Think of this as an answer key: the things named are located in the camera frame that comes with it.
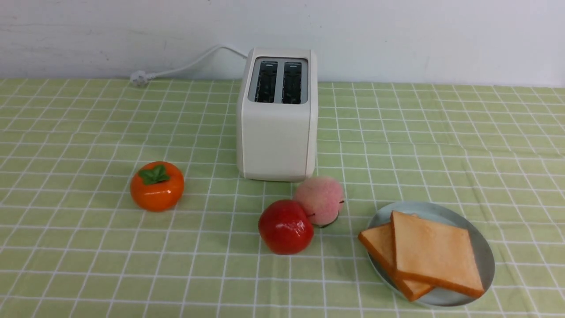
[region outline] white toaster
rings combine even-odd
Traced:
[[[246,179],[300,182],[314,172],[318,63],[310,50],[254,48],[237,101],[237,168]]]

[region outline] bread slice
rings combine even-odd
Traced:
[[[469,231],[408,214],[390,215],[394,276],[479,298],[484,292]]]
[[[413,302],[433,289],[433,286],[426,283],[394,278],[394,241],[390,223],[362,231],[358,239],[369,254],[381,264],[383,270],[408,301]]]

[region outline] persimmon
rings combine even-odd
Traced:
[[[162,212],[173,207],[182,197],[184,176],[175,165],[154,161],[133,176],[129,192],[142,209]]]

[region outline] power cord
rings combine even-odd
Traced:
[[[200,62],[201,60],[203,60],[204,58],[206,58],[208,55],[212,54],[214,51],[217,51],[219,49],[227,49],[230,50],[238,55],[240,55],[243,58],[247,58],[247,54],[242,53],[241,51],[229,46],[229,45],[216,45],[211,47],[208,51],[204,52],[199,58],[197,58],[196,60],[194,60],[194,62],[192,63],[188,63],[185,66],[179,67],[177,69],[174,70],[170,70],[170,71],[163,71],[163,72],[159,72],[159,73],[149,73],[146,74],[144,71],[136,71],[134,73],[131,74],[131,76],[129,77],[129,81],[134,84],[135,86],[145,86],[147,83],[149,83],[149,81],[159,77],[159,76],[163,76],[163,75],[169,75],[172,73],[177,73],[177,72],[182,72],[188,68],[193,67],[194,65],[196,65],[198,62]]]

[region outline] plate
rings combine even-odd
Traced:
[[[436,221],[443,224],[467,229],[471,238],[473,251],[475,252],[475,261],[477,262],[479,275],[485,288],[485,293],[483,293],[483,295],[486,294],[494,280],[494,272],[496,266],[494,265],[494,256],[489,243],[479,232],[479,230],[473,226],[473,224],[471,224],[467,219],[453,212],[452,210],[437,204],[429,202],[401,201],[391,203],[377,211],[373,219],[371,219],[371,222],[369,222],[368,228],[380,226],[390,222],[390,214],[393,210],[407,214],[416,213],[418,217],[426,220]],[[406,299],[406,297],[400,292],[400,290],[398,290],[394,282],[380,266],[379,262],[373,259],[371,255],[369,255],[369,259],[371,260],[375,271],[381,277],[382,281],[391,289],[393,289],[400,297]],[[465,306],[478,299],[454,291],[435,288],[413,303],[432,308],[453,308]]]

